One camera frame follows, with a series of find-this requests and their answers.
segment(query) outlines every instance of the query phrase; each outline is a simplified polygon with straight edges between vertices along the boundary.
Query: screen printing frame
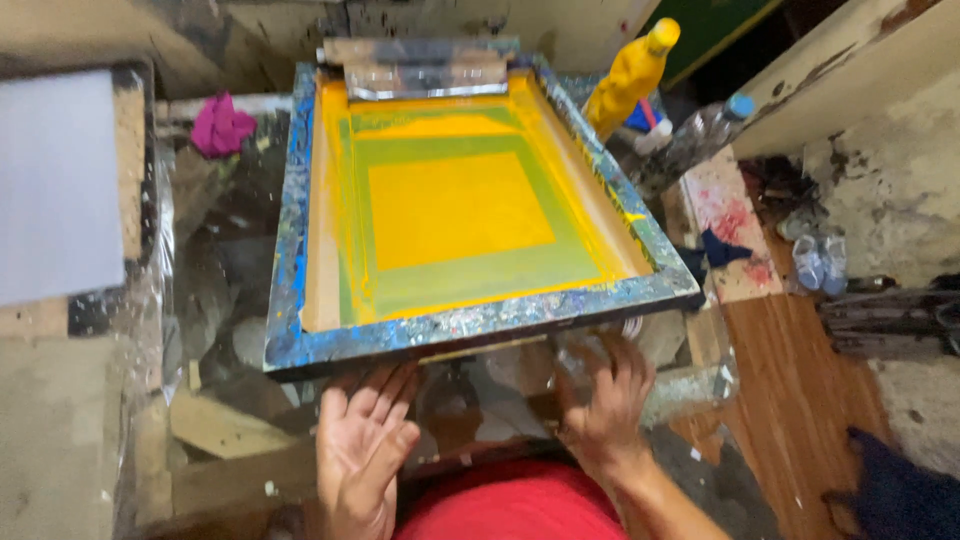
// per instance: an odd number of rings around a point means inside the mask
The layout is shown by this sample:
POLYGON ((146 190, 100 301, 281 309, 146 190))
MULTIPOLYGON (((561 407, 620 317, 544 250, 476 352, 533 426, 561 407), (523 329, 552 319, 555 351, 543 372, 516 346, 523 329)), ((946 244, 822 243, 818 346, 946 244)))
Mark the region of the screen printing frame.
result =
POLYGON ((539 54, 520 55, 511 67, 532 68, 538 86, 583 151, 630 235, 654 269, 602 287, 533 294, 471 307, 330 331, 300 325, 306 296, 307 218, 318 66, 298 63, 276 234, 274 273, 262 369, 281 381, 328 375, 344 361, 375 362, 467 355, 485 347, 572 327, 685 307, 700 291, 676 250, 630 185, 615 159, 539 54))

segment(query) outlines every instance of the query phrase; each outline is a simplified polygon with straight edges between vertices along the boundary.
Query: magenta cloth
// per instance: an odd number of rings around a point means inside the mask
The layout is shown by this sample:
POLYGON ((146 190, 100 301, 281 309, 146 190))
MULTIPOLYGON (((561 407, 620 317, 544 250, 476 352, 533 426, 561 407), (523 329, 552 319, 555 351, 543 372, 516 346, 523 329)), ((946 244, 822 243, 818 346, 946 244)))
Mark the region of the magenta cloth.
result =
POLYGON ((256 130, 256 119, 233 109, 233 99, 224 92, 204 103, 193 121, 190 140, 205 158, 225 158, 240 152, 240 143, 256 130))

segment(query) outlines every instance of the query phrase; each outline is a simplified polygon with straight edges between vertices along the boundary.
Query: person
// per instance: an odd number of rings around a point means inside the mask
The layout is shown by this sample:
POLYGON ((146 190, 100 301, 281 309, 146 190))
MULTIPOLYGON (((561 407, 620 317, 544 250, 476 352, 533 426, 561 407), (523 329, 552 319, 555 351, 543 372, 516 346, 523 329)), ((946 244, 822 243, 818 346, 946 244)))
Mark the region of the person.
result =
POLYGON ((316 439, 324 539, 729 538, 657 465, 640 434, 654 366, 618 334, 599 337, 611 362, 586 347, 573 351, 590 372, 589 404, 577 401, 563 368, 555 376, 559 436, 580 469, 534 459, 475 467, 425 493, 399 528, 396 475, 420 438, 405 420, 416 363, 373 370, 351 397, 356 375, 330 385, 316 439))

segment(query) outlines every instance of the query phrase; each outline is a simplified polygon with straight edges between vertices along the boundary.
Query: yellow square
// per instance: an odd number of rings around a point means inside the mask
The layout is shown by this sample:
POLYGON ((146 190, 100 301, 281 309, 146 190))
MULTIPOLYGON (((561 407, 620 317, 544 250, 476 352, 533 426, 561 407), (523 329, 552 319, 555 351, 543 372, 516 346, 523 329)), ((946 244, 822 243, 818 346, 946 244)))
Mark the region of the yellow square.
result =
POLYGON ((556 241, 512 152, 376 165, 368 178, 379 271, 556 241))

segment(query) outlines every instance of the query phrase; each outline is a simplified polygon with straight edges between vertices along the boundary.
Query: white board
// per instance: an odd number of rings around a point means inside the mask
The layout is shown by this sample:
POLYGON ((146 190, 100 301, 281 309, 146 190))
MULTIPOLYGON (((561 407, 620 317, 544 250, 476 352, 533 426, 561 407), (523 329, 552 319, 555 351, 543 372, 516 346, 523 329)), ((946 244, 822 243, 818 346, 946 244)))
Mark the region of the white board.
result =
POLYGON ((123 280, 109 71, 0 82, 0 306, 123 280))

